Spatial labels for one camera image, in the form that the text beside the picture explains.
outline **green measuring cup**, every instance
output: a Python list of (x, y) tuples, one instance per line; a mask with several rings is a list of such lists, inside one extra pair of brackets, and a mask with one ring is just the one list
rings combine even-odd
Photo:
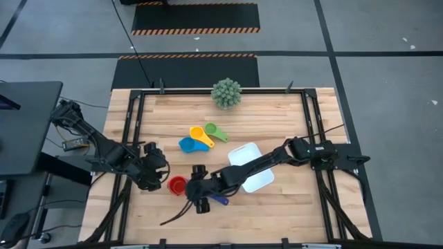
[(217, 125), (215, 125), (214, 123), (205, 124), (205, 132), (206, 132), (206, 134), (214, 136), (214, 137), (222, 140), (223, 142), (229, 141), (228, 135), (226, 135), (226, 133), (221, 131), (221, 129), (219, 127), (217, 127)]

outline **black mat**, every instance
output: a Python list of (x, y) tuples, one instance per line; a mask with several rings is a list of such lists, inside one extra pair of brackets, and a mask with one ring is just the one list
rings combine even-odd
[[(227, 77), (242, 87), (260, 87), (257, 58), (252, 54), (144, 55), (141, 58), (155, 87), (159, 87), (160, 78), (167, 88), (191, 88), (213, 87)], [(112, 89), (132, 88), (149, 86), (136, 56), (123, 56), (118, 60)]]
[(189, 3), (164, 8), (159, 2), (137, 6), (133, 35), (257, 33), (256, 3)]

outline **yellow measuring cup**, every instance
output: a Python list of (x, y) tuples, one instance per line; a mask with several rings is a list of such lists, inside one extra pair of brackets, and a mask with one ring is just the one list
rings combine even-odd
[(215, 145), (215, 143), (206, 135), (205, 131), (201, 127), (191, 127), (189, 129), (189, 134), (191, 135), (191, 138), (208, 145), (210, 148), (213, 148)]

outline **concrete floor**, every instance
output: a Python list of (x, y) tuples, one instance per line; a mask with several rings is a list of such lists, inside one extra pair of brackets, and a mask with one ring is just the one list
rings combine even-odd
[[(326, 51), (314, 0), (255, 2), (262, 26), (256, 35), (134, 37), (133, 41), (139, 52)], [(0, 34), (19, 3), (0, 1)], [(440, 0), (321, 0), (321, 4), (335, 51), (443, 50)], [(117, 6), (130, 27), (135, 7)], [(130, 52), (110, 0), (27, 0), (4, 44), (0, 43), (0, 57)], [(443, 57), (339, 57), (337, 61), (362, 151), (372, 158), (366, 169), (383, 239), (443, 244), (439, 160)], [(116, 62), (0, 59), (0, 80), (59, 80), (64, 83), (62, 96), (106, 106)], [(327, 57), (258, 57), (258, 68), (261, 86), (286, 86), (291, 80), (299, 87), (335, 86)], [(106, 112), (83, 108), (85, 119), (98, 129), (103, 128)], [(61, 143), (52, 128), (48, 137)], [(49, 142), (44, 151), (65, 155)], [(79, 224), (82, 212), (51, 211), (46, 227)], [(78, 232), (56, 230), (47, 246), (75, 243)], [(31, 243), (30, 248), (41, 245)]]

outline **wooden table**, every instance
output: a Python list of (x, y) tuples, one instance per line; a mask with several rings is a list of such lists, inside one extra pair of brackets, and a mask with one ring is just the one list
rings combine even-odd
[[(129, 92), (112, 92), (104, 134), (115, 141), (122, 138)], [(317, 94), (325, 130), (343, 124), (334, 89), (317, 89)], [(178, 145), (180, 139), (189, 136), (189, 127), (206, 122), (220, 126), (230, 142), (215, 140), (216, 145), (209, 152), (183, 153)], [(134, 123), (133, 118), (130, 139)], [(228, 152), (248, 142), (256, 143), (265, 154), (280, 146), (285, 138), (306, 135), (301, 98), (293, 94), (243, 95), (242, 103), (230, 111), (217, 109), (209, 95), (149, 95), (145, 98), (140, 141), (157, 142), (171, 164), (170, 177), (190, 177), (195, 164), (205, 164), (209, 172), (229, 165)], [(344, 128), (327, 133), (327, 139), (346, 143)], [(168, 243), (280, 243), (283, 237), (291, 243), (326, 242), (314, 171), (308, 165), (278, 165), (272, 172), (274, 182), (253, 194), (241, 189), (230, 198), (228, 206), (210, 200), (209, 213), (196, 214), (191, 208), (179, 220), (165, 226), (159, 223), (177, 214), (186, 198), (171, 195), (165, 183), (155, 192), (133, 185), (125, 244), (157, 244), (163, 238)], [(335, 177), (342, 208), (370, 236), (359, 183), (340, 171), (335, 171)], [(107, 174), (90, 191), (79, 240), (92, 233), (109, 209), (113, 182), (114, 175)], [(338, 237), (335, 215), (330, 207), (329, 211), (334, 235)]]

